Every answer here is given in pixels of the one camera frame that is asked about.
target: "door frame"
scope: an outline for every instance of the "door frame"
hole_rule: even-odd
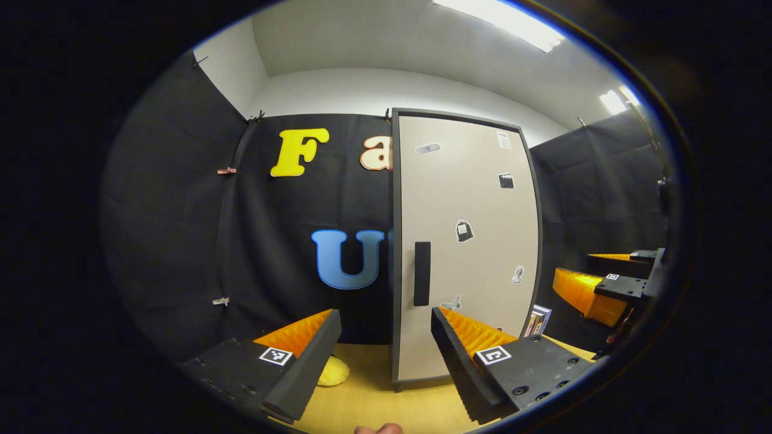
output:
[[[411,116],[411,117],[427,117],[433,119],[445,119],[455,120],[458,122],[466,122],[469,124],[485,125],[487,127],[494,127],[500,130],[507,130],[518,133],[520,140],[523,142],[526,156],[528,157],[528,166],[531,171],[531,179],[533,179],[533,194],[536,197],[536,212],[537,221],[539,226],[539,249],[537,257],[537,269],[536,279],[533,285],[533,295],[530,301],[530,310],[533,310],[533,303],[536,301],[536,296],[539,292],[539,280],[541,278],[541,255],[543,237],[542,230],[543,224],[541,221],[541,200],[539,197],[539,183],[536,177],[536,171],[533,168],[533,158],[528,150],[528,144],[525,136],[523,136],[523,129],[517,125],[507,124],[499,122],[497,120],[486,119],[484,117],[474,117],[464,114],[449,113],[445,111],[437,110],[421,110],[410,109],[403,107],[394,107],[391,109],[391,171],[389,172],[389,201],[391,202],[391,215],[389,216],[389,227],[391,233],[388,238],[389,248],[389,262],[388,262],[388,274],[390,287],[392,291],[392,316],[391,316],[391,339],[389,340],[389,358],[391,359],[391,382],[394,384],[407,382],[405,380],[398,381],[398,369],[399,369],[399,343],[401,333],[401,317],[402,317],[402,256],[396,255],[396,252],[402,251],[402,182],[401,182],[401,165],[400,165],[400,142],[399,142],[399,117]],[[528,318],[526,318],[523,324],[523,329],[520,331],[522,338],[526,332],[528,326]],[[416,378],[409,381],[422,381],[430,378]]]

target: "blue letter u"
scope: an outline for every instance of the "blue letter u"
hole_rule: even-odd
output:
[[[340,267],[340,245],[348,236],[335,230],[316,231],[311,239],[317,244],[317,269],[327,285],[339,290],[358,290],[373,283],[378,277],[378,244],[384,238],[381,231],[359,231],[364,264],[359,274],[346,274]]]

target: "screw hole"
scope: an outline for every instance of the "screw hole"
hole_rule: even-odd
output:
[[[528,392],[530,388],[528,386],[520,386],[512,390],[512,395],[520,396],[526,392]]]

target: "black fabric backdrop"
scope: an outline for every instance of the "black fabric backdrop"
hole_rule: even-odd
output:
[[[556,267],[585,270],[588,253],[629,253],[665,246],[659,213],[659,161],[633,110],[531,148],[544,234],[536,304],[553,310],[544,333],[600,349],[610,329],[584,320],[552,289]]]
[[[341,265],[362,267],[361,230],[387,234],[388,172],[363,168],[364,140],[391,135],[383,117],[308,114],[249,122],[182,56],[147,91],[121,129],[102,194],[106,258],[137,326],[168,356],[187,360],[226,337],[255,338],[328,308],[347,343],[386,344],[388,243],[378,278],[359,290],[317,273],[311,234],[347,234]],[[287,129],[326,128],[327,143],[299,177],[273,178]],[[608,329],[581,319],[552,290],[554,268],[584,267],[587,253],[664,244],[660,166],[629,110],[531,149],[544,240],[537,303],[554,310],[547,333],[595,349]],[[238,168],[219,176],[217,169]],[[212,301],[229,297],[227,307]]]

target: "yellow plush toy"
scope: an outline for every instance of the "yellow plush toy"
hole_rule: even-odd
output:
[[[346,381],[346,378],[348,378],[348,365],[339,358],[330,356],[327,359],[327,364],[324,365],[324,370],[317,384],[320,386],[335,386]]]

